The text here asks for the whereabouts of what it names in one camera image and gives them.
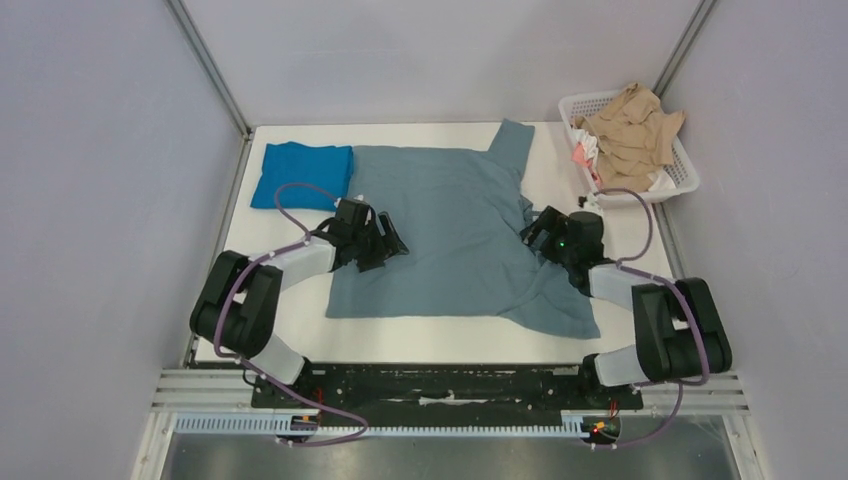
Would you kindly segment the grey-blue t-shirt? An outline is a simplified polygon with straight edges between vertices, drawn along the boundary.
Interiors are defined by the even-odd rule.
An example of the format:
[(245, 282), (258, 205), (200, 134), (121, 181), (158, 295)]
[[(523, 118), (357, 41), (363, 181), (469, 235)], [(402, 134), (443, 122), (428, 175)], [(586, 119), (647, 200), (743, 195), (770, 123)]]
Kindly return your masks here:
[(408, 253), (332, 277), (330, 318), (489, 316), (558, 337), (595, 339), (589, 299), (564, 268), (521, 240), (521, 191), (535, 130), (503, 121), (484, 151), (357, 146), (349, 192), (386, 212)]

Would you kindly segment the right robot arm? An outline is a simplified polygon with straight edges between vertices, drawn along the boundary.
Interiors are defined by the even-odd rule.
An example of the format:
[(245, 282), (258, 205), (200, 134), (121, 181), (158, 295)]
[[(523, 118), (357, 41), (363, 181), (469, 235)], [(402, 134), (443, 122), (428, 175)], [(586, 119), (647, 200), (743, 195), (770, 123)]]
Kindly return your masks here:
[(671, 280), (616, 262), (605, 254), (600, 215), (566, 215), (552, 207), (522, 233), (531, 250), (563, 267), (579, 293), (632, 314), (632, 344), (584, 358), (577, 382), (591, 408), (612, 401), (618, 387), (664, 382), (703, 385), (733, 363), (730, 342), (709, 285), (701, 278)]

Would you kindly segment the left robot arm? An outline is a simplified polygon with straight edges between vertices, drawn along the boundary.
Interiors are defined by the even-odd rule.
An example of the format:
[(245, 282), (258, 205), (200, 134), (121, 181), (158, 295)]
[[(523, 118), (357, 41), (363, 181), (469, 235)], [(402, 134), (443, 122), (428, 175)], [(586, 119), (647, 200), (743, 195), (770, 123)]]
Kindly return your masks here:
[(288, 407), (304, 407), (314, 393), (312, 379), (301, 373), (307, 360), (274, 332), (281, 293), (348, 264), (366, 272), (408, 252), (388, 213), (340, 199), (333, 216), (291, 245), (253, 257), (220, 253), (190, 314), (190, 330), (220, 357), (277, 381), (275, 394)]

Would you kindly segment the pink and white garment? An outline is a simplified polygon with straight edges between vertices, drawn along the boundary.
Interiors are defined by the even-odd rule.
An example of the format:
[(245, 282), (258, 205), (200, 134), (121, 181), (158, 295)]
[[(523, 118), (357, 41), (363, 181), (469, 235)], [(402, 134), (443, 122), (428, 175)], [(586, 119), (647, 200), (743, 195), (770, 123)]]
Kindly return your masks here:
[(575, 139), (572, 161), (583, 167), (589, 173), (594, 185), (601, 189), (603, 182), (597, 169), (600, 153), (598, 139), (590, 132), (579, 128), (574, 129), (572, 133)]

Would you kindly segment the folded bright blue t-shirt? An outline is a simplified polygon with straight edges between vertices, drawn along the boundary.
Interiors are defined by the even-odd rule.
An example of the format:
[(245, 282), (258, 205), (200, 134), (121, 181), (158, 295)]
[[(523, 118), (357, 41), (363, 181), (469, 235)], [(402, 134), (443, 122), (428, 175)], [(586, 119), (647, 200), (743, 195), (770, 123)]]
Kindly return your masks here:
[(354, 169), (351, 146), (268, 144), (250, 206), (332, 211), (348, 194)]

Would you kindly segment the beige t-shirt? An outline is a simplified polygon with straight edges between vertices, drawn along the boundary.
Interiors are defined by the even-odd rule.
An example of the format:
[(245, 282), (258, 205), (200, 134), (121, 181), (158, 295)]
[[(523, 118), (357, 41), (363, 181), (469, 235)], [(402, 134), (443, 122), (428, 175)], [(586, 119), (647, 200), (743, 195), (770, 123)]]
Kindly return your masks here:
[(659, 97), (634, 82), (595, 115), (575, 116), (572, 125), (598, 139), (601, 189), (642, 193), (660, 187), (659, 175), (673, 163), (672, 141), (685, 120), (683, 110), (665, 112)]

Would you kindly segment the aluminium frame rail right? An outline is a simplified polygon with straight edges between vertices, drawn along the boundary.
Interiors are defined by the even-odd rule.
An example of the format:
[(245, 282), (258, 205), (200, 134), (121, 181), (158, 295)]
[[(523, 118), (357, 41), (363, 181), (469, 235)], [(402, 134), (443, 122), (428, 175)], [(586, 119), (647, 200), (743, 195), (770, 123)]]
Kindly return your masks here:
[(659, 98), (670, 88), (717, 4), (717, 0), (700, 0), (697, 3), (653, 86), (653, 93)]

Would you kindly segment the aluminium frame rail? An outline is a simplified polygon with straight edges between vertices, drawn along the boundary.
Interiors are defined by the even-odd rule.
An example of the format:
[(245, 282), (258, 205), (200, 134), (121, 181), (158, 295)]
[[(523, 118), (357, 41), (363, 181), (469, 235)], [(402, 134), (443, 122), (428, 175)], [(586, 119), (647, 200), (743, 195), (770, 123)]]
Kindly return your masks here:
[(653, 86), (653, 93), (659, 98), (670, 88), (717, 4), (717, 0), (700, 0), (697, 3)]
[(183, 0), (164, 0), (164, 5), (175, 18), (179, 29), (200, 63), (206, 78), (211, 83), (237, 132), (244, 139), (249, 139), (252, 133), (252, 127), (246, 120), (241, 108), (237, 105), (235, 97), (192, 18), (186, 3)]

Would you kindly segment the aluminium frame rail left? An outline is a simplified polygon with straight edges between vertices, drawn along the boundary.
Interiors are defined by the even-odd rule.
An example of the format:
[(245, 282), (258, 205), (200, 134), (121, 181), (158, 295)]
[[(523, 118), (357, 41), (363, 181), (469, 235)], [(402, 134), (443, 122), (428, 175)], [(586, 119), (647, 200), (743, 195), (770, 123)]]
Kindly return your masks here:
[(252, 133), (252, 127), (246, 120), (241, 108), (237, 105), (235, 97), (192, 18), (186, 3), (183, 0), (164, 0), (164, 5), (175, 18), (179, 29), (200, 63), (206, 78), (211, 83), (237, 132), (244, 139), (249, 139)]

